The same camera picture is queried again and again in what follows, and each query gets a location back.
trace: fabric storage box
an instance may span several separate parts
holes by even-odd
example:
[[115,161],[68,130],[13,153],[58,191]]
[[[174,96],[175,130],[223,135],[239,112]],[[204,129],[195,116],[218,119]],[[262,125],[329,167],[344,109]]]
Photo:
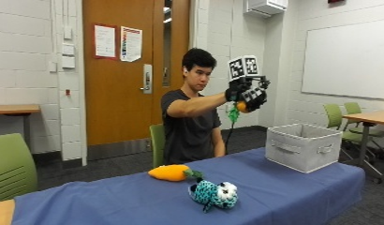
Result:
[[341,131],[305,124],[270,127],[266,158],[309,173],[337,162]]

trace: man's right arm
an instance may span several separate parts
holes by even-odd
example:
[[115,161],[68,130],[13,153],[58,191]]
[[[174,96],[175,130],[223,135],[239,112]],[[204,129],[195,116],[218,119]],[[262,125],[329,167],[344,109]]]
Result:
[[215,109],[227,102],[224,93],[206,97],[193,97],[189,100],[175,100],[169,108],[170,117],[195,117]]

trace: blue tablecloth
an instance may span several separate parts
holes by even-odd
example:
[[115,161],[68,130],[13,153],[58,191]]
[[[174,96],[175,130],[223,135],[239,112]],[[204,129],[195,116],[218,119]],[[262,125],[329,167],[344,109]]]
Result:
[[12,224],[317,225],[360,201],[364,172],[335,163],[308,174],[264,158],[264,148],[189,163],[206,180],[238,186],[232,209],[194,202],[193,180],[155,180],[146,172],[72,182],[14,198]]

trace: green object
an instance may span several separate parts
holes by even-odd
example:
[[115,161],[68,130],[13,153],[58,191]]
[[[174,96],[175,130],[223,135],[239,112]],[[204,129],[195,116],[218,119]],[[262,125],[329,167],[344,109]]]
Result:
[[236,107],[232,105],[232,108],[230,110],[230,113],[228,113],[228,118],[231,119],[231,122],[236,122],[238,120],[238,117],[239,117],[239,110],[236,109]]
[[187,169],[186,171],[183,171],[183,174],[185,174],[187,177],[191,177],[191,178],[202,178],[202,179],[203,179],[203,173],[199,172],[199,171],[193,171],[191,169]]
[[[341,115],[341,111],[340,108],[336,104],[325,104],[324,105],[325,108],[325,112],[328,115],[328,126],[327,128],[336,128],[340,129],[341,126],[341,120],[343,120],[343,115]],[[361,144],[361,139],[363,139],[363,135],[357,134],[357,133],[351,133],[349,131],[343,131],[343,135],[341,135],[341,141],[345,143],[355,143],[355,144]],[[344,149],[341,148],[340,151],[349,157],[351,155],[344,151]]]
[[162,124],[151,125],[151,150],[153,150],[153,167],[163,165],[163,151],[165,151],[165,127]]
[[[344,108],[345,108],[347,114],[361,113],[361,108],[360,108],[360,106],[359,106],[359,104],[356,102],[345,102],[344,103]],[[347,130],[349,124],[355,124],[355,127],[349,128],[349,132],[361,134],[364,132],[364,130],[363,130],[361,127],[357,127],[359,123],[360,123],[359,120],[349,119],[347,121],[347,123],[345,123],[345,126],[344,126],[343,130]],[[377,130],[377,129],[369,129],[369,134],[368,135],[371,137],[384,138],[384,131]],[[384,148],[379,145],[379,143],[375,140],[372,140],[372,143],[377,146],[377,148],[383,151],[383,154],[384,154]]]
[[18,133],[0,135],[0,201],[37,190],[30,150]]

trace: plush toy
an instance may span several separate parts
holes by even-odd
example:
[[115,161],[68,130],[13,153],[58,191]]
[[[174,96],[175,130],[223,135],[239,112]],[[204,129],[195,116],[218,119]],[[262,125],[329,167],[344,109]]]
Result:
[[167,181],[183,181],[187,177],[203,178],[202,172],[193,171],[186,165],[159,166],[149,171],[149,175]]
[[196,179],[195,185],[190,186],[189,192],[191,198],[204,204],[203,212],[207,213],[212,205],[219,208],[232,208],[236,201],[236,186],[228,182],[223,182],[219,185],[202,178]]

